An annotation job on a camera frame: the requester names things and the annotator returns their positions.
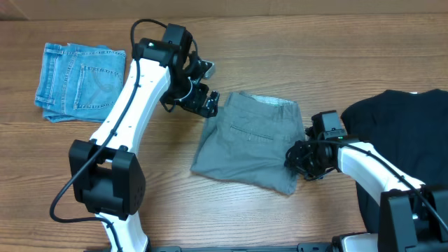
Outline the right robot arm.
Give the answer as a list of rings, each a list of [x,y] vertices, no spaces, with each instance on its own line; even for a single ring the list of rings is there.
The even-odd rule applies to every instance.
[[[375,147],[347,134],[336,111],[313,115],[307,140],[286,152],[285,166],[306,181],[336,170],[355,180],[379,205],[379,230],[303,244],[299,251],[446,251],[447,188],[428,186],[382,157]]]

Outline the grey shorts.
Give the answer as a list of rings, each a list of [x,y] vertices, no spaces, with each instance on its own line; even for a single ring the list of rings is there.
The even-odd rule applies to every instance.
[[[298,174],[285,166],[286,152],[304,139],[297,102],[232,92],[218,114],[204,122],[190,170],[292,195]]]

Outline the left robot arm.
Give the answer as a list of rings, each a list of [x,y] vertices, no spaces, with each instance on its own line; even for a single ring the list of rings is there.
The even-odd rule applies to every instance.
[[[202,80],[215,70],[200,58],[193,35],[183,26],[166,24],[161,40],[132,41],[132,63],[119,98],[89,141],[75,140],[69,150],[77,202],[103,224],[112,251],[150,251],[151,242],[139,217],[146,178],[137,160],[140,143],[157,104],[202,116],[218,113],[219,93]]]

